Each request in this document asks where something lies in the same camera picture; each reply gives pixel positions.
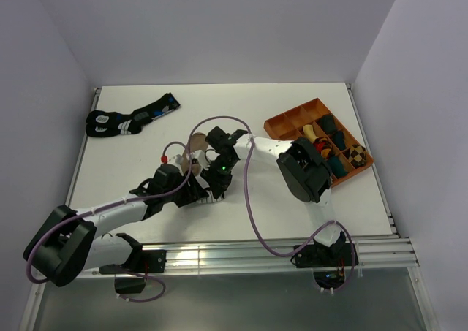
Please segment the white black striped sock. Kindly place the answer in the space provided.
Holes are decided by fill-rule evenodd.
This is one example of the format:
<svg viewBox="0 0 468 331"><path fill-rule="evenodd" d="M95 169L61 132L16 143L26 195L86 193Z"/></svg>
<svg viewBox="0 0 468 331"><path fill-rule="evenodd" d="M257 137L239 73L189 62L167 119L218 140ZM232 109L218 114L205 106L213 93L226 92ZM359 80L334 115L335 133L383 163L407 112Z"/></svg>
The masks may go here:
<svg viewBox="0 0 468 331"><path fill-rule="evenodd" d="M206 194L208 195L207 197L203 197L197 200L197 204L212 204L212 203L217 203L221 202L222 200L225 199L225 193L221 193L218 197L214 196L214 193L210 188L204 189Z"/></svg>

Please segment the brown sock red stripes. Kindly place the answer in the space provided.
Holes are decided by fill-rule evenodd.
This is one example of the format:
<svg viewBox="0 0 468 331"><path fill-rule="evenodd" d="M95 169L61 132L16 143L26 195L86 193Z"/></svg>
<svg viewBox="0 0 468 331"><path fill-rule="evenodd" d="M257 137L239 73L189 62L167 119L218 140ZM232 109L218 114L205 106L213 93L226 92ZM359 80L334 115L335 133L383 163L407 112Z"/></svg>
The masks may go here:
<svg viewBox="0 0 468 331"><path fill-rule="evenodd" d="M190 153L183 152L181 169L183 172L189 170L189 164L192 164L192 174L197 177L203 170L209 166L209 160L206 158L205 152L208 150L206 135L196 132L192 135L189 143Z"/></svg>

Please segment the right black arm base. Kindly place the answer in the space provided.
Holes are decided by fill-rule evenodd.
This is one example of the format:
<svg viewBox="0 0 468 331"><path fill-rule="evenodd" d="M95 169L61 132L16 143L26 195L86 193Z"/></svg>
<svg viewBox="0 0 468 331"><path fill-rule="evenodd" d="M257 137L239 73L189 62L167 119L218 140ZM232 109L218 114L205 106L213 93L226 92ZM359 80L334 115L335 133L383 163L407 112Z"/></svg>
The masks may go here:
<svg viewBox="0 0 468 331"><path fill-rule="evenodd" d="M330 247L318 243L305 246L290 258L290 262L298 269L312 268L325 270L314 271L314 282L321 292L333 294L347 282L346 269L350 274L358 266L358 253L354 243L347 241L346 235L341 232L338 240Z"/></svg>

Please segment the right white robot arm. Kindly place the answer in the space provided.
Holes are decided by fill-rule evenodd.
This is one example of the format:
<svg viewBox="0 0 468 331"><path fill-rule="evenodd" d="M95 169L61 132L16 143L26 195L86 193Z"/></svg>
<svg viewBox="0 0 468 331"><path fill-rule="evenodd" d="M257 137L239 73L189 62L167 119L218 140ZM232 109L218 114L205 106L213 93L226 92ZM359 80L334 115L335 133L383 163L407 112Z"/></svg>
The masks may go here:
<svg viewBox="0 0 468 331"><path fill-rule="evenodd" d="M238 161L261 161L279 168L292 195L303 202L318 226L313 241L317 258L332 265L341 257L346 234L335 219L331 204L331 168L319 151L305 137L292 141L256 137L238 129L233 134L219 127L212 129L205 141L217 153L214 160L201 161L200 173L215 198L223 195L232 180Z"/></svg>

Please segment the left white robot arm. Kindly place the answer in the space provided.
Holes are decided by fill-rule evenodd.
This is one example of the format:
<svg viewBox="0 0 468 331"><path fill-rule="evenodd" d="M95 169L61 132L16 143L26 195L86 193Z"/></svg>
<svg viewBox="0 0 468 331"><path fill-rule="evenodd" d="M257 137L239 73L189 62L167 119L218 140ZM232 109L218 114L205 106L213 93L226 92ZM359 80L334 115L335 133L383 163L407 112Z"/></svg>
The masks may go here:
<svg viewBox="0 0 468 331"><path fill-rule="evenodd" d="M163 164L153 177L116 202L84 211L58 206L23 252L26 272L36 269L45 282L57 287L66 286L84 270L95 267L110 273L141 273L146 257L142 243L114 229L145 221L166 204L182 208L223 198L223 191L213 189L206 173L196 176L174 164Z"/></svg>

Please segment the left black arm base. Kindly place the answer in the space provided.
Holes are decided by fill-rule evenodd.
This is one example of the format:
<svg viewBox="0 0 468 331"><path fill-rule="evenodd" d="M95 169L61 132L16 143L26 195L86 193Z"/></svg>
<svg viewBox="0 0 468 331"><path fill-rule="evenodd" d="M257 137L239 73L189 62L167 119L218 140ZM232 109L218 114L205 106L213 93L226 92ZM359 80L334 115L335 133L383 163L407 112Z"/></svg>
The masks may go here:
<svg viewBox="0 0 468 331"><path fill-rule="evenodd" d="M162 297L166 290L165 283L154 273L163 273L167 252L163 249L142 250L131 256L122 265L105 265L99 268L101 275L127 274L132 278L114 278L114 289L121 298L134 303L149 302ZM154 297L136 298L134 294L141 294L150 282L156 282L161 286L161 291Z"/></svg>

